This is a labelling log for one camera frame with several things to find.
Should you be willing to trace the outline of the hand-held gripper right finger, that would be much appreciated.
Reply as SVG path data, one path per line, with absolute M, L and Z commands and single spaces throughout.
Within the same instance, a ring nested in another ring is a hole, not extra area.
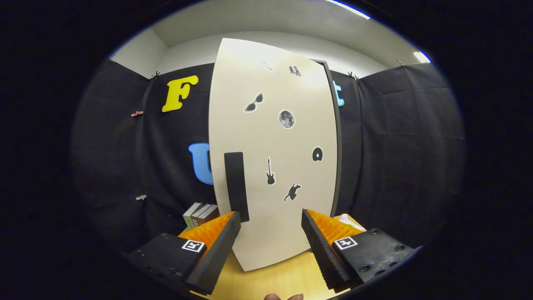
M 313 210 L 301 211 L 301 227 L 328 289 L 365 289 L 393 274 L 421 250 L 378 228 L 359 230 Z

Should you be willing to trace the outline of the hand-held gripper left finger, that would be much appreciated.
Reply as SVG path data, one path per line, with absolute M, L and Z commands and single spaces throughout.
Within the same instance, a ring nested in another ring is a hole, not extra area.
M 233 211 L 179 235 L 161 233 L 125 258 L 176 292 L 210 295 L 240 228 L 240 214 Z

